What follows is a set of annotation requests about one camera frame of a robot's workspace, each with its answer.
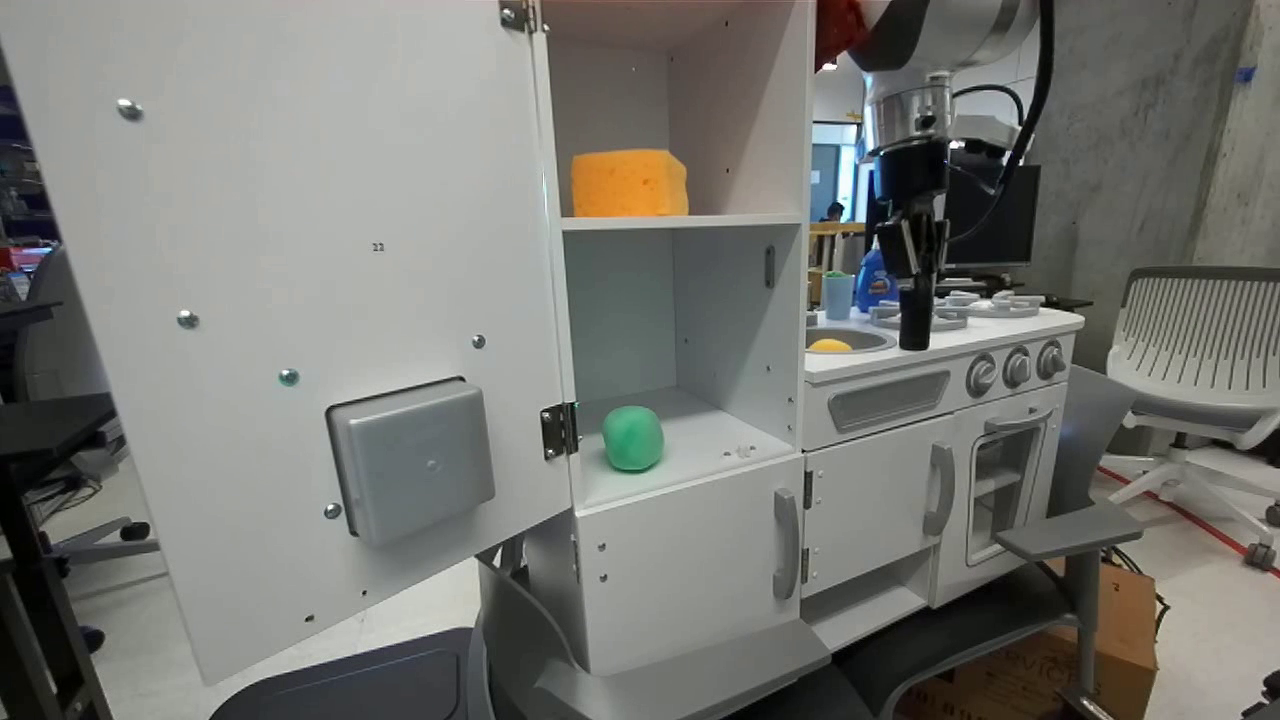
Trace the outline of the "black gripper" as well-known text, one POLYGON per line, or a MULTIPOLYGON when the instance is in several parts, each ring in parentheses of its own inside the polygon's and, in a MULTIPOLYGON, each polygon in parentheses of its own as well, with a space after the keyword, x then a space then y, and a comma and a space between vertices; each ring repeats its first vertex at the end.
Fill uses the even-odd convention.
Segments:
POLYGON ((908 237, 923 244, 923 286, 941 286, 941 270, 953 241, 953 222, 942 222, 949 199, 949 144, 914 140, 898 149, 879 149, 872 157, 872 227, 885 251, 885 270, 895 286, 913 278, 908 237))

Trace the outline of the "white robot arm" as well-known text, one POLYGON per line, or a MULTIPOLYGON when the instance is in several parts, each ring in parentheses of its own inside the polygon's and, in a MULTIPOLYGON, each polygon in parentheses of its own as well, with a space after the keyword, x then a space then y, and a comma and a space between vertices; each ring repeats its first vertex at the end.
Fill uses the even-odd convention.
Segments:
POLYGON ((854 0, 872 234, 898 286, 923 288, 949 244, 953 77, 995 63, 1039 25, 1039 0, 854 0))

